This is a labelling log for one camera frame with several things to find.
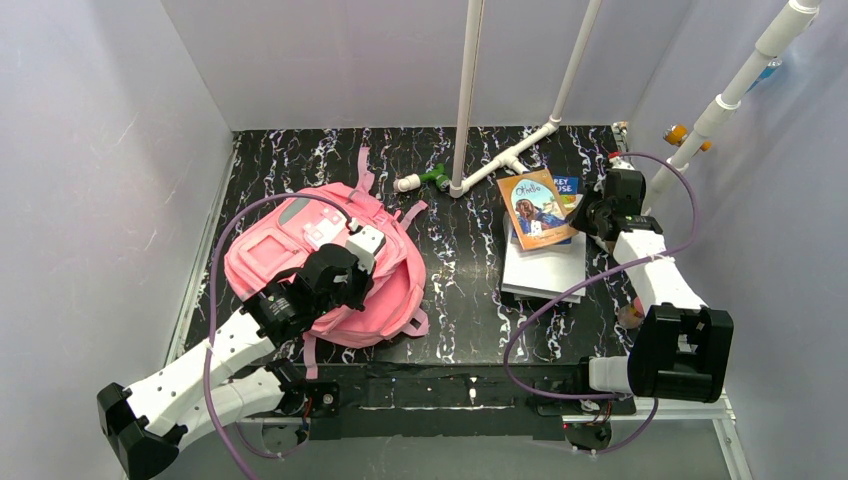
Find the orange book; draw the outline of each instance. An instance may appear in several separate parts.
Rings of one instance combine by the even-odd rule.
[[[546,247],[577,234],[565,219],[565,207],[548,170],[501,178],[498,188],[522,249]]]

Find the tabletop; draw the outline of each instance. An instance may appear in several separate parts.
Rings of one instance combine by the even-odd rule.
[[[465,173],[473,172],[497,153],[520,141],[532,127],[472,128],[468,135]],[[216,227],[224,226],[242,208],[268,195],[295,192],[332,182],[354,186],[359,148],[370,147],[369,169],[376,175],[371,194],[389,212],[406,211],[419,200],[428,209],[419,214],[408,232],[427,268],[421,308],[430,318],[429,333],[412,339],[400,334],[373,347],[352,349],[318,340],[319,363],[367,361],[418,364],[495,364],[516,325],[540,308],[542,300],[516,300],[500,292],[506,241],[505,206],[496,177],[489,176],[459,199],[427,184],[409,193],[395,193],[392,182],[410,173],[423,173],[437,163],[452,164],[453,128],[364,128],[327,130],[246,131],[237,134],[235,160]],[[547,167],[554,175],[595,181],[602,162],[615,150],[607,126],[563,126],[550,138],[524,152],[521,160],[531,170]],[[259,209],[238,225],[249,227],[274,205]],[[587,275],[604,271],[614,261],[587,242]],[[206,276],[210,262],[206,263]],[[223,270],[216,273],[225,285]],[[208,333],[208,282],[198,292],[184,346],[198,344]],[[229,288],[219,292],[218,318],[226,319],[240,307]],[[633,298],[624,274],[591,285],[580,304],[561,303],[530,327],[513,350],[514,362],[575,362],[587,355],[621,355],[632,346],[633,332],[615,322],[615,312]],[[302,341],[292,341],[276,354],[297,361]]]

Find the backpack strap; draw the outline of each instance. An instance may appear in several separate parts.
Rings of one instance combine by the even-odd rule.
[[[418,203],[413,205],[412,208],[406,212],[406,215],[403,216],[403,220],[400,222],[401,228],[409,230],[409,225],[412,223],[412,220],[415,219],[416,215],[424,210],[427,210],[427,202],[419,200]]]
[[[419,307],[418,310],[412,314],[412,319],[417,320],[418,326],[416,327],[414,325],[416,322],[410,321],[401,331],[410,337],[421,337],[426,335],[427,330],[430,328],[430,320],[427,317],[427,312],[421,310]]]
[[[356,161],[356,169],[359,171],[359,180],[356,182],[356,190],[365,193],[371,191],[374,185],[374,174],[368,171],[368,147],[359,149],[359,159]]]
[[[315,335],[303,334],[303,365],[306,367],[306,379],[318,378],[318,362],[315,361]]]

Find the book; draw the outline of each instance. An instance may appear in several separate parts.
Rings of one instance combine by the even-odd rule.
[[[504,233],[512,237],[514,225],[504,215]],[[586,235],[571,237],[566,249],[557,247],[524,250],[518,242],[507,242],[501,291],[517,296],[555,298],[569,287],[586,280]],[[581,288],[564,301],[580,303],[586,289]]]
[[[573,237],[560,194],[547,169],[498,180],[498,188],[524,250],[546,247]]]
[[[562,206],[565,209],[566,218],[572,210],[577,208],[577,204],[580,203],[582,195],[577,193],[579,182],[580,179],[577,177],[562,177],[554,175],[554,185],[557,188],[557,192],[559,192],[559,199],[562,201]],[[510,238],[513,241],[518,241],[518,234],[515,233],[515,229],[513,229],[512,236]],[[563,247],[571,245],[571,237],[554,244],[554,246],[556,245]]]

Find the pink backpack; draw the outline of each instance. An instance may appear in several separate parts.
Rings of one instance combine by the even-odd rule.
[[[303,193],[334,200],[360,224],[376,227],[386,236],[377,254],[374,286],[365,299],[365,311],[340,307],[315,321],[303,335],[307,378],[318,376],[315,338],[346,347],[361,348],[387,340],[400,332],[418,337],[427,333],[427,314],[419,307],[424,295],[425,268],[421,253],[406,234],[419,212],[418,202],[398,222],[383,204],[368,194],[374,174],[368,171],[368,148],[359,150],[359,181],[355,188],[331,183],[305,188]],[[224,258],[224,273],[240,299],[262,289],[277,272],[300,267],[306,256],[324,243],[344,245],[349,236],[344,217],[325,203],[307,199],[284,201],[273,212],[239,235]]]

